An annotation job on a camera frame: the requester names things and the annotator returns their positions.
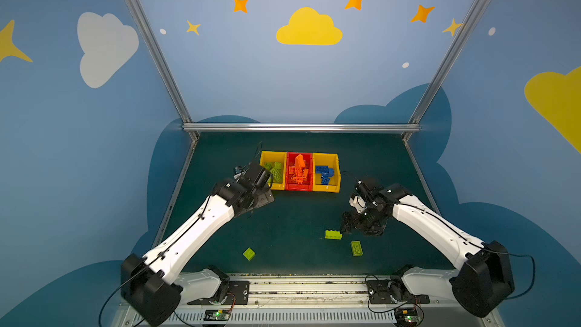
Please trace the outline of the green small lego bottom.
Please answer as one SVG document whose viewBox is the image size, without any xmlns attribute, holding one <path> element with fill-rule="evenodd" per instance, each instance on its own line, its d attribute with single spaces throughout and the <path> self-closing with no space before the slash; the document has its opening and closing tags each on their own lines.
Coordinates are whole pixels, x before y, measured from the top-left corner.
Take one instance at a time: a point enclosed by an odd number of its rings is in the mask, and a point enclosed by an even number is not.
<svg viewBox="0 0 581 327">
<path fill-rule="evenodd" d="M 247 248 L 243 253 L 243 256 L 248 260 L 251 261 L 256 256 L 256 252 L 252 248 Z"/>
</svg>

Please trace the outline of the large blue lego brick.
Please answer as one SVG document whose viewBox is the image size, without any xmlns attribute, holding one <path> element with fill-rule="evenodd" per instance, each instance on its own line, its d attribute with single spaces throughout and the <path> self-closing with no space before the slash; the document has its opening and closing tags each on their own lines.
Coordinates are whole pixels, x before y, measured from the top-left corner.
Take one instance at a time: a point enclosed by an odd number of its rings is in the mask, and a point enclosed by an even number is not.
<svg viewBox="0 0 581 327">
<path fill-rule="evenodd" d="M 316 173 L 321 174 L 325 178 L 332 178 L 334 176 L 334 169 L 329 166 L 316 166 Z"/>
</svg>

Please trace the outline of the green long lego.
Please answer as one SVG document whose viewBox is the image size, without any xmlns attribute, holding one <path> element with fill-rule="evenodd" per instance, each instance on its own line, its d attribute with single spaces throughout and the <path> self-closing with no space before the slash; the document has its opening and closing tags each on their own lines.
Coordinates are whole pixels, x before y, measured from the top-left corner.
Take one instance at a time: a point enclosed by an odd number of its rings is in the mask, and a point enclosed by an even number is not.
<svg viewBox="0 0 581 327">
<path fill-rule="evenodd" d="M 270 169 L 275 183 L 283 183 L 284 181 L 284 167 L 281 162 L 273 162 Z"/>
</svg>

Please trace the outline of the orange lego plane piece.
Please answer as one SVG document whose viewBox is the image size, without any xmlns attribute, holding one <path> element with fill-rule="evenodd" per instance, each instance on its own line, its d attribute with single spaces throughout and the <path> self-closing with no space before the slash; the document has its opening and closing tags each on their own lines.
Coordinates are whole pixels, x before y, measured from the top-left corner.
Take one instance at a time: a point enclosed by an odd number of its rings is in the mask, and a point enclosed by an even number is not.
<svg viewBox="0 0 581 327">
<path fill-rule="evenodd" d="M 291 157 L 288 175 L 289 183 L 293 185 L 305 186 L 309 183 L 310 168 L 305 161 L 303 154 L 295 154 Z"/>
</svg>

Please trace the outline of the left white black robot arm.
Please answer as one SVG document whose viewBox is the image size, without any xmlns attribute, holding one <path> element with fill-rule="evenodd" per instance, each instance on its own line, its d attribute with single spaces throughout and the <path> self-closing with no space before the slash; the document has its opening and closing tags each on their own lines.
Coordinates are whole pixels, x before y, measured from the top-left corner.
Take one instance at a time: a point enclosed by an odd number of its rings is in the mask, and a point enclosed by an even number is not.
<svg viewBox="0 0 581 327">
<path fill-rule="evenodd" d="M 213 187 L 200 208 L 171 236 L 143 256 L 130 254 L 120 267 L 121 297 L 151 326 L 177 309 L 183 287 L 179 274 L 222 226 L 237 216 L 274 201 L 269 183 L 226 179 Z"/>
</svg>

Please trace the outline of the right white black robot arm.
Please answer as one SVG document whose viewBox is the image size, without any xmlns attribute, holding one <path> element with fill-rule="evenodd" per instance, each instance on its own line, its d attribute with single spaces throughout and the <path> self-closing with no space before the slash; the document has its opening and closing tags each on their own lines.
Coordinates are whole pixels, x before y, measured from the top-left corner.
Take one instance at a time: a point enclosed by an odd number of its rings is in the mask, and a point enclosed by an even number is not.
<svg viewBox="0 0 581 327">
<path fill-rule="evenodd" d="M 387 280 L 395 304 L 427 295 L 456 301 L 471 315 L 483 318 L 515 290 L 508 250 L 499 242 L 486 243 L 435 213 L 401 185 L 389 187 L 358 181 L 343 214 L 341 233 L 359 230 L 381 236 L 388 220 L 407 225 L 434 246 L 452 269 L 405 266 Z"/>
</svg>

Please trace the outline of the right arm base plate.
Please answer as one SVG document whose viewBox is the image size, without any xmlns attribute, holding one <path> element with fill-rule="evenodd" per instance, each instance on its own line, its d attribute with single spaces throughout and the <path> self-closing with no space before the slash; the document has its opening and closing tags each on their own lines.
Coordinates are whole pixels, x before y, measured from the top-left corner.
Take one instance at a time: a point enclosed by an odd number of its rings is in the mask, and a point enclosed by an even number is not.
<svg viewBox="0 0 581 327">
<path fill-rule="evenodd" d="M 428 295 L 413 295 L 399 279 L 372 279 L 366 282 L 371 304 L 429 304 Z"/>
</svg>

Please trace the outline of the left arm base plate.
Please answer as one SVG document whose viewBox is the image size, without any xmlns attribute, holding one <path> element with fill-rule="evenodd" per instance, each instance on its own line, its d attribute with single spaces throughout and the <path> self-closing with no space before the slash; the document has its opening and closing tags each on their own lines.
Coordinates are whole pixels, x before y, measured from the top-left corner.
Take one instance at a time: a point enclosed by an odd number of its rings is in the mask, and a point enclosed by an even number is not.
<svg viewBox="0 0 581 327">
<path fill-rule="evenodd" d="M 216 305 L 226 306 L 231 305 L 235 301 L 235 305 L 247 305 L 250 296 L 251 283 L 247 280 L 230 281 L 228 287 L 220 287 L 216 295 L 211 298 L 199 298 L 197 300 L 188 301 L 187 305 Z"/>
</svg>

